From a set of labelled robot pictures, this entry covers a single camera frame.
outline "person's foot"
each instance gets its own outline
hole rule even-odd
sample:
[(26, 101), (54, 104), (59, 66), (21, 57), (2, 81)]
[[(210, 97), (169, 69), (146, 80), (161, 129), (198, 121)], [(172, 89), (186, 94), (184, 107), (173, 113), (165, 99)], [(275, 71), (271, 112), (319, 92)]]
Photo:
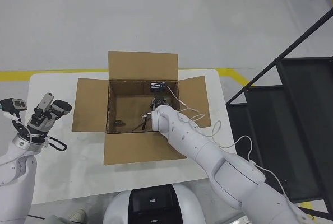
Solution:
[(71, 215), (69, 221), (83, 223), (85, 217), (86, 217), (86, 212), (83, 210), (78, 210)]

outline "cardboard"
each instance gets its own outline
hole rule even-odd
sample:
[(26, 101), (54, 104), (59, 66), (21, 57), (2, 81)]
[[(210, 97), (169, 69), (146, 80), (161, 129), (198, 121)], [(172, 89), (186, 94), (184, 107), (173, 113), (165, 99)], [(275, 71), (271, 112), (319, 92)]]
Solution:
[(79, 78), (73, 116), (73, 132), (105, 132), (108, 80)]
[(149, 52), (108, 52), (109, 79), (178, 80), (178, 55)]
[(106, 134), (105, 144), (104, 165), (186, 158), (158, 132)]
[[(204, 76), (177, 81), (178, 56), (164, 53), (109, 52), (109, 80), (78, 79), (72, 131), (105, 132), (104, 164), (125, 164), (186, 158), (178, 153), (151, 122), (131, 133), (150, 112), (154, 93), (150, 82), (165, 81), (189, 107), (206, 116), (196, 123), (210, 126)], [(183, 109), (170, 91), (163, 97), (175, 109)], [(183, 111), (189, 117), (197, 113)], [(116, 126), (122, 120), (125, 126)]]

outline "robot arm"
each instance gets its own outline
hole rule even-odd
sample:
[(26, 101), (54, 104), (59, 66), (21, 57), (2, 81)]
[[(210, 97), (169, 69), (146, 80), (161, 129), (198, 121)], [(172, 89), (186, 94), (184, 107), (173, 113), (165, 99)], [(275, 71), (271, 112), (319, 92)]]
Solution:
[(11, 98), (0, 101), (4, 116), (12, 119), (18, 131), (7, 153), (0, 157), (0, 224), (23, 224), (29, 213), (37, 168), (34, 155), (48, 145), (48, 132), (56, 120), (72, 109), (66, 102), (52, 101), (50, 93), (43, 97), (28, 122), (28, 130), (20, 123), (19, 116), (20, 111), (27, 109), (26, 102)]
[(295, 205), (265, 184), (264, 174), (240, 156), (220, 149), (200, 134), (188, 117), (168, 105), (151, 113), (152, 128), (164, 135), (181, 154), (207, 173), (213, 190), (235, 209), (242, 209), (254, 224), (313, 223)]

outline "concrete floor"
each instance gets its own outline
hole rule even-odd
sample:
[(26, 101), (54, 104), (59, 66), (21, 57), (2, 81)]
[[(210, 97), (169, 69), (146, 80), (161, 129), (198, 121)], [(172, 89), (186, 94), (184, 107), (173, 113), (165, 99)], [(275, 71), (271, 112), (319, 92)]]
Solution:
[[(109, 50), (130, 50), (178, 53), (181, 68), (236, 68), (250, 80), (330, 6), (328, 0), (0, 1), (0, 71), (107, 68)], [(333, 19), (290, 54), (330, 55)], [(220, 80), (225, 100), (242, 87), (231, 77)], [(256, 84), (279, 83), (273, 69)], [(28, 86), (26, 81), (0, 82), (0, 99), (26, 99)], [(0, 118), (0, 155), (14, 135), (10, 122)], [(185, 184), (197, 194), (207, 223), (222, 223), (237, 214), (206, 180)], [(38, 204), (30, 214), (68, 217), (82, 208), (89, 223), (100, 223), (113, 196)], [(322, 202), (313, 206), (325, 209)]]

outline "stair step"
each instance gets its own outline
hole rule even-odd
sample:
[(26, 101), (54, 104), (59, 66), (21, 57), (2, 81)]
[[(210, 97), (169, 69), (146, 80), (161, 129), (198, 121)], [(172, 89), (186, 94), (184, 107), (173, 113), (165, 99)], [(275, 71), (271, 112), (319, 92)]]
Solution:
[[(320, 199), (284, 88), (250, 87), (245, 97), (264, 168), (279, 178), (292, 202)], [(266, 173), (266, 177), (282, 192), (271, 174)]]
[[(230, 104), (227, 107), (230, 126), (233, 131), (233, 138), (236, 142), (241, 136), (249, 136), (252, 140), (253, 150), (250, 153), (250, 159), (259, 166), (263, 167), (260, 151), (258, 149), (257, 141), (255, 140), (255, 133), (251, 124), (249, 110), (246, 104)], [(241, 139), (235, 145), (236, 153), (242, 158), (248, 160), (247, 155), (250, 151), (250, 141), (247, 138)]]
[(333, 210), (333, 60), (285, 58), (276, 66)]

